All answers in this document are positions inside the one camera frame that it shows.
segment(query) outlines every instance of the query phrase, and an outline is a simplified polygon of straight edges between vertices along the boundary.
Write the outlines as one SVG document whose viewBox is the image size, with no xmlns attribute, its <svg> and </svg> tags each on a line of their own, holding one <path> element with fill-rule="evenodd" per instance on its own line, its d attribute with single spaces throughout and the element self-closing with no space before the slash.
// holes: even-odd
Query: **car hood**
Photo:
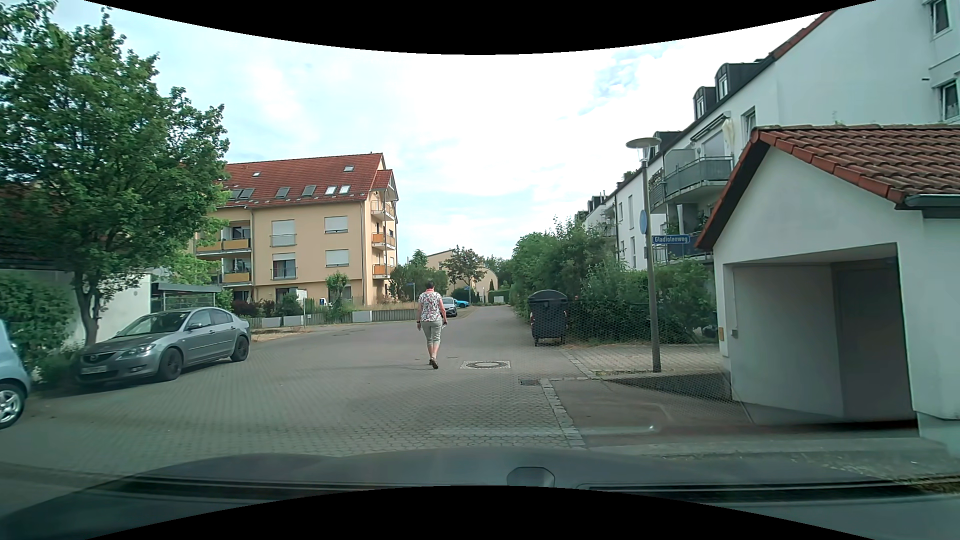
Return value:
<svg viewBox="0 0 960 540">
<path fill-rule="evenodd" d="M 141 335 L 130 335 L 124 337 L 113 337 L 107 341 L 101 341 L 95 345 L 91 345 L 84 349 L 84 354 L 95 354 L 95 353 L 108 353 L 110 351 L 119 351 L 121 349 L 131 349 L 133 347 L 139 347 L 140 345 L 146 345 L 148 343 L 155 343 L 164 337 L 171 335 L 170 333 L 144 333 Z"/>
</svg>

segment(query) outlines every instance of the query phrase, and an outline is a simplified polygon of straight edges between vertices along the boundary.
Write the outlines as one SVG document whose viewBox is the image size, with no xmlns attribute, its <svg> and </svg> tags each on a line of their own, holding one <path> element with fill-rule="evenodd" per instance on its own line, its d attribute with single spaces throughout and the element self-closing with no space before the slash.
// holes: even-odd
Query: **sky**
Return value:
<svg viewBox="0 0 960 540">
<path fill-rule="evenodd" d="M 96 25 L 62 0 L 55 22 Z M 679 131 L 725 62 L 765 57 L 818 13 L 666 43 L 539 55 L 387 53 L 247 36 L 134 12 L 110 21 L 162 91 L 225 105 L 227 161 L 383 152 L 397 260 L 454 246 L 508 258 L 516 241 L 610 193 L 639 166 L 626 141 Z"/>
</svg>

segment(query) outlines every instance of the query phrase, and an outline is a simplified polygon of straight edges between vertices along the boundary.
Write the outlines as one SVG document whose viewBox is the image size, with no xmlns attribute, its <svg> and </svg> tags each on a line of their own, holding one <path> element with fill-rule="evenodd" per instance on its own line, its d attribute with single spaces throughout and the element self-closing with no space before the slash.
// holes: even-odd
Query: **blue car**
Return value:
<svg viewBox="0 0 960 540">
<path fill-rule="evenodd" d="M 0 430 L 9 428 L 23 415 L 30 394 L 30 374 L 23 367 L 16 345 L 0 320 Z"/>
</svg>

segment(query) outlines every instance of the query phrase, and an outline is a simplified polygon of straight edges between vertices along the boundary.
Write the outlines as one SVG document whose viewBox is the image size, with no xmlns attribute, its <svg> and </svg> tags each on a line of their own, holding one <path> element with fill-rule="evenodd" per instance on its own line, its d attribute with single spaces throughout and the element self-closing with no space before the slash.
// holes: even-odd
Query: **manhole cover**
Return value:
<svg viewBox="0 0 960 540">
<path fill-rule="evenodd" d="M 487 360 L 479 362 L 464 362 L 462 369 L 509 369 L 510 362 L 501 360 Z"/>
</svg>

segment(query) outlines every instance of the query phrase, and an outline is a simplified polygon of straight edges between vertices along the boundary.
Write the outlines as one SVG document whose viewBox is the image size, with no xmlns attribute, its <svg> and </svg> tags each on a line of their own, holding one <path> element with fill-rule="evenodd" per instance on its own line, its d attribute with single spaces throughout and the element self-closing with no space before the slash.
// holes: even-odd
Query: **woman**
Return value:
<svg viewBox="0 0 960 540">
<path fill-rule="evenodd" d="M 433 282 L 427 282 L 426 290 L 417 300 L 417 330 L 423 330 L 426 335 L 426 352 L 430 355 L 430 365 L 433 369 L 439 369 L 437 352 L 440 350 L 440 330 L 446 326 L 446 309 L 444 297 L 433 290 L 433 285 Z"/>
</svg>

